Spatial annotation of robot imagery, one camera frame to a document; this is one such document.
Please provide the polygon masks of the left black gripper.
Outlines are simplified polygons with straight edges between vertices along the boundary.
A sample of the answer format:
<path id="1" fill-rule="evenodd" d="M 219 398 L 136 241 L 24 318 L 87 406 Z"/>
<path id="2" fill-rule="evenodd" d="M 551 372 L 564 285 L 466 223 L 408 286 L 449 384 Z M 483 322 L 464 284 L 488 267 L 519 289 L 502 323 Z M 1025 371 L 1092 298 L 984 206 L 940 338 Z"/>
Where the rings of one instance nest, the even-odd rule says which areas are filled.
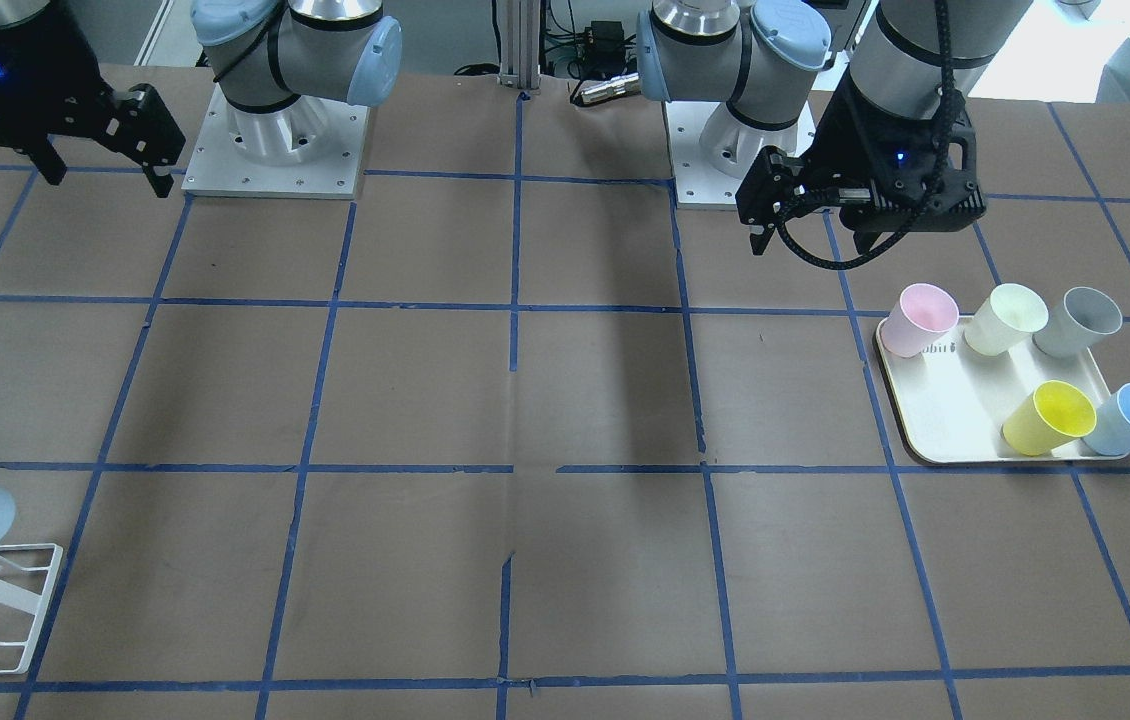
<path id="1" fill-rule="evenodd" d="M 948 135 L 949 163 L 937 191 L 913 224 L 914 232 L 957 232 L 986 212 L 977 182 L 975 128 L 957 101 Z M 751 254 L 762 255 L 784 218 L 815 210 L 809 192 L 829 186 L 868 188 L 871 200 L 841 210 L 841 223 L 853 232 L 858 258 L 879 258 L 890 249 L 890 233 L 909 218 L 935 172 L 935 119 L 894 118 L 843 78 L 822 114 L 815 140 L 805 154 L 790 156 L 779 146 L 763 146 L 734 192 L 739 220 L 749 228 Z"/>

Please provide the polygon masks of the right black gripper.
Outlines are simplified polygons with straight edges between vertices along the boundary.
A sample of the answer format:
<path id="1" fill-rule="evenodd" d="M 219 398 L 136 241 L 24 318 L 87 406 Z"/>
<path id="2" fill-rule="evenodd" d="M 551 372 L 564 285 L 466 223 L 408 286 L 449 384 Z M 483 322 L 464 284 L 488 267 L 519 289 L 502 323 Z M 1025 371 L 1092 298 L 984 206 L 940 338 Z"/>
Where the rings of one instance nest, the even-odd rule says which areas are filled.
<path id="1" fill-rule="evenodd" d="M 113 92 L 104 81 L 66 1 L 0 1 L 0 147 L 20 151 L 59 186 L 67 167 L 53 135 L 99 137 L 144 170 L 159 199 L 169 196 L 186 145 L 155 86 Z"/>

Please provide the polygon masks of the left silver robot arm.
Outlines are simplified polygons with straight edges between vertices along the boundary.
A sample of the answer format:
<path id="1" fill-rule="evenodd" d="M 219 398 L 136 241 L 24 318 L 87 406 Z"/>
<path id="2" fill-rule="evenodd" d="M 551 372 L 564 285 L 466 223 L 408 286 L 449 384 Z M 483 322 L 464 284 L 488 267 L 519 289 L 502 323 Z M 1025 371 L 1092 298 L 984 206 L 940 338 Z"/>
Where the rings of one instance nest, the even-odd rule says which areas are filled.
<path id="1" fill-rule="evenodd" d="M 803 1 L 657 1 L 635 35 L 647 99 L 715 102 L 712 150 L 740 179 L 751 252 L 772 238 L 808 264 L 849 270 L 909 233 L 948 233 L 986 212 L 966 95 L 1027 12 L 1026 1 L 880 1 L 811 145 L 798 125 L 833 47 Z"/>

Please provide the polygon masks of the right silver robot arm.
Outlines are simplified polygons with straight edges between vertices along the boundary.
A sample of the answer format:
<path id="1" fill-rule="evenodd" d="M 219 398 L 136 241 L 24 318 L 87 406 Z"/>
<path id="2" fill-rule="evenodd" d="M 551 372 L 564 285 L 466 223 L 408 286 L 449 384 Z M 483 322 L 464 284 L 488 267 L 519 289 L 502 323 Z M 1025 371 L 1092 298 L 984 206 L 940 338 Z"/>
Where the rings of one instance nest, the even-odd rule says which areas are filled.
<path id="1" fill-rule="evenodd" d="M 0 147 L 50 184 L 53 138 L 85 138 L 141 170 L 155 196 L 351 200 L 370 109 L 399 77 L 402 31 L 379 1 L 195 1 L 214 88 L 194 144 L 149 83 L 99 72 L 66 1 L 0 1 Z"/>

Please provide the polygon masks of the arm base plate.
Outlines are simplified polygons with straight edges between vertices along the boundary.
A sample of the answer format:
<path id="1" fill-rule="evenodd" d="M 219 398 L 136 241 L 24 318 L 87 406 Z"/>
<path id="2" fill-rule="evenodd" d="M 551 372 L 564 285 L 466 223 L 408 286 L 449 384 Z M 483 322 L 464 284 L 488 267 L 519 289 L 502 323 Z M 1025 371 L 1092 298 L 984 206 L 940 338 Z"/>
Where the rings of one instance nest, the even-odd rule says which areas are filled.
<path id="1" fill-rule="evenodd" d="M 737 192 L 758 151 L 774 146 L 798 156 L 812 144 L 815 119 L 805 104 L 796 123 L 779 131 L 744 124 L 722 102 L 664 102 L 667 147 L 681 208 L 737 209 Z"/>
<path id="2" fill-rule="evenodd" d="M 212 92 L 182 190 L 241 199 L 353 201 L 372 109 L 301 96 L 289 109 L 245 113 Z"/>

